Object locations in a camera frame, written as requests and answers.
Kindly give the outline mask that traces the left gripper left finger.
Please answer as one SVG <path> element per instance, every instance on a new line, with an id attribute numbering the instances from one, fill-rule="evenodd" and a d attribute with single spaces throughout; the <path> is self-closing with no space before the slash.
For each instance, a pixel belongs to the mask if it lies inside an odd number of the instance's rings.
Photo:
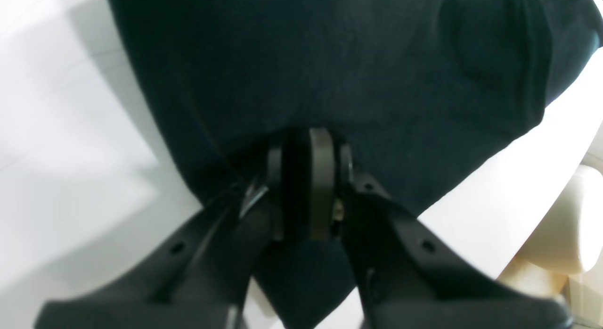
<path id="1" fill-rule="evenodd" d="M 71 300 L 51 301 L 37 329 L 238 329 L 255 264 L 284 239 L 284 146 L 273 143 L 246 190 L 221 193 L 140 264 Z"/>

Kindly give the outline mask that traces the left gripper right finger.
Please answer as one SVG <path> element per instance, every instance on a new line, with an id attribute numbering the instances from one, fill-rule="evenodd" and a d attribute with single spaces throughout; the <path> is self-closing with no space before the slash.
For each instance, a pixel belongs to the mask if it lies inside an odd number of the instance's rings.
<path id="1" fill-rule="evenodd" d="M 569 329 L 563 299 L 487 277 L 394 203 L 353 163 L 350 146 L 309 130 L 311 239 L 337 239 L 369 329 Z"/>

